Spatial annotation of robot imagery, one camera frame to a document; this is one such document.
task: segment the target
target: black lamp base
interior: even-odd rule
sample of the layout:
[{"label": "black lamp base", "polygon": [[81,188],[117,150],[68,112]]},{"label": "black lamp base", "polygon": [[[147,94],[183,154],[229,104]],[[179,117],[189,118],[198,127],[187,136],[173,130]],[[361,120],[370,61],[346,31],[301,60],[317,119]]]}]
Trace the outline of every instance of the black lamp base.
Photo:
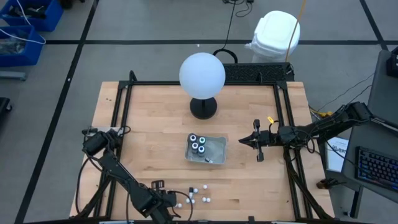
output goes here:
[{"label": "black lamp base", "polygon": [[207,100],[192,98],[190,103],[191,113],[198,119],[209,119],[217,111],[217,101],[214,97]]}]

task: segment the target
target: yellow cable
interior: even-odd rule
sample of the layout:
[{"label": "yellow cable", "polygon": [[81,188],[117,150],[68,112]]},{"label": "yellow cable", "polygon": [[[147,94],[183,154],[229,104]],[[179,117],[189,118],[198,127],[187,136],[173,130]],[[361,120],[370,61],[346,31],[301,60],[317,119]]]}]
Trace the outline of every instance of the yellow cable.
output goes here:
[{"label": "yellow cable", "polygon": [[303,4],[301,5],[300,14],[298,14],[297,21],[296,21],[296,25],[294,26],[293,34],[292,34],[292,37],[290,38],[289,46],[287,47],[285,62],[287,62],[287,58],[289,57],[290,45],[292,44],[294,32],[296,31],[297,24],[299,24],[299,21],[300,21],[300,19],[301,19],[301,15],[303,14],[304,6],[305,6],[305,3],[306,3],[306,2],[307,2],[307,0],[303,0]]}]

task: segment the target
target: white ball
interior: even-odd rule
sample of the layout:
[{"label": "white ball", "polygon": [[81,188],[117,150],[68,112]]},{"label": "white ball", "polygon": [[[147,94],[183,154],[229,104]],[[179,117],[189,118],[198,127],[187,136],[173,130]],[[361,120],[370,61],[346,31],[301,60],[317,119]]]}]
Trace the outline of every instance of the white ball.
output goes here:
[{"label": "white ball", "polygon": [[196,53],[189,56],[180,68],[180,84],[193,98],[209,99],[224,86],[225,69],[214,55]]}]

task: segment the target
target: white trash can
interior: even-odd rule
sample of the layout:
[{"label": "white trash can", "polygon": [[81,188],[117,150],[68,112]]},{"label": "white trash can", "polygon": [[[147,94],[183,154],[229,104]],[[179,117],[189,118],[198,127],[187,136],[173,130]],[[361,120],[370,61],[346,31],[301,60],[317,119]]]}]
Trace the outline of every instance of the white trash can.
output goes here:
[{"label": "white trash can", "polygon": [[[260,19],[254,37],[246,48],[253,50],[252,63],[284,62],[296,18],[289,13],[272,11]],[[290,45],[289,55],[293,53],[300,38],[300,24]]]}]

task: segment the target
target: white paper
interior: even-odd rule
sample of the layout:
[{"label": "white paper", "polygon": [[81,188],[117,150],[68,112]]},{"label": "white paper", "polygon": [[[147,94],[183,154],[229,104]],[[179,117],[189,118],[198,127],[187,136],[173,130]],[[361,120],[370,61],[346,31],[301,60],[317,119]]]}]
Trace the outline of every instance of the white paper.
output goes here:
[{"label": "white paper", "polygon": [[[331,138],[328,142],[335,149],[335,151],[338,152],[338,154],[342,155],[345,158],[348,147],[348,140],[334,137]],[[330,146],[326,144],[326,169],[335,172],[341,172],[344,159],[341,158],[335,151],[331,150]]]}]

